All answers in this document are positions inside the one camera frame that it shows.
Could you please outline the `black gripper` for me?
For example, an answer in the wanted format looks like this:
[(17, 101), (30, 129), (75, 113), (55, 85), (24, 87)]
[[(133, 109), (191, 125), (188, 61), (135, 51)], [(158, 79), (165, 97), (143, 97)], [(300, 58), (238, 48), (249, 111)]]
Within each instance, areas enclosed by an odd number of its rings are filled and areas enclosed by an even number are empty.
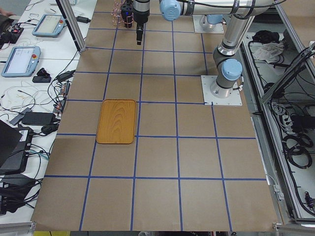
[(148, 21), (150, 15), (150, 0), (133, 1), (133, 18), (137, 23), (136, 42), (142, 44), (144, 24)]

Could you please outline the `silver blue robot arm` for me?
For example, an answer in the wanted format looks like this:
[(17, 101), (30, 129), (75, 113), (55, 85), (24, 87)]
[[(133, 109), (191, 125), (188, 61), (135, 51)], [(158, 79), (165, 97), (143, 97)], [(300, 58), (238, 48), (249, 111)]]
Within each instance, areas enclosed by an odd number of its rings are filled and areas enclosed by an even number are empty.
[[(243, 20), (266, 11), (275, 4), (272, 0), (161, 0), (160, 12), (167, 21), (174, 21), (180, 16), (191, 15), (232, 15), (235, 23), (232, 28), (243, 32)], [(141, 45), (144, 25), (150, 15), (149, 0), (134, 0), (132, 3), (133, 18), (136, 22), (136, 42)]]
[(210, 3), (221, 14), (231, 15), (227, 31), (221, 43), (213, 53), (218, 76), (211, 84), (211, 93), (218, 98), (228, 98), (235, 82), (241, 77), (242, 65), (234, 58), (245, 33), (255, 16), (265, 12), (269, 7), (280, 3), (278, 0), (220, 0)]

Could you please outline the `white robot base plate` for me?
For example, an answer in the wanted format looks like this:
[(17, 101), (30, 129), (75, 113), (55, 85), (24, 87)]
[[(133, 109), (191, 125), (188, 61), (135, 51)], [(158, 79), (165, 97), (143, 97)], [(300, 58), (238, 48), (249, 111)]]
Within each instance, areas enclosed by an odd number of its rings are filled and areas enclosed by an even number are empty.
[(217, 76), (201, 76), (204, 105), (214, 106), (242, 106), (237, 82), (232, 88), (221, 88), (217, 84)]

